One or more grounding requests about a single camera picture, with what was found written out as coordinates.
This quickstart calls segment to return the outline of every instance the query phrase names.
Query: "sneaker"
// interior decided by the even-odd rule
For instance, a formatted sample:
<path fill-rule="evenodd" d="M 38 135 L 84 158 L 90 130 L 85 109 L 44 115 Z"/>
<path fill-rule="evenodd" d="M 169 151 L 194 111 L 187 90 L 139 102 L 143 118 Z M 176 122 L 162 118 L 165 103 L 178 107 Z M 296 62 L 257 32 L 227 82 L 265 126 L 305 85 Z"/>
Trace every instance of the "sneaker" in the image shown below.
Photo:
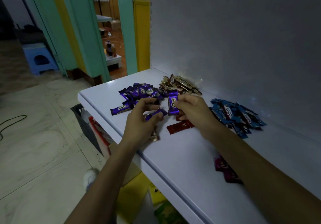
<path fill-rule="evenodd" d="M 83 187 L 88 191 L 91 184 L 95 181 L 99 171 L 98 169 L 88 169 L 83 176 Z"/>

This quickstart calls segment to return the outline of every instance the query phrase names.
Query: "wooden floor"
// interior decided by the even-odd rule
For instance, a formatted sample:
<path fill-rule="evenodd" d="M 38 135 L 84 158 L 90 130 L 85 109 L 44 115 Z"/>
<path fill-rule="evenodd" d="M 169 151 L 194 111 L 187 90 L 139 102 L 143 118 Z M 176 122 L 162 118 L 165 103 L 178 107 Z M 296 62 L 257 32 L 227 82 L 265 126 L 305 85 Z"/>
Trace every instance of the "wooden floor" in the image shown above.
<path fill-rule="evenodd" d="M 121 30 L 118 31 L 111 31 L 111 38 L 108 35 L 102 37 L 103 45 L 105 42 L 110 40 L 110 43 L 114 44 L 116 47 L 116 53 L 120 55 L 122 67 L 118 68 L 117 64 L 108 66 L 109 74 L 111 80 L 118 79 L 121 77 L 127 76 L 127 68 L 126 68 L 126 57 L 125 57 L 125 45 L 124 45 L 124 38 L 122 35 Z"/>

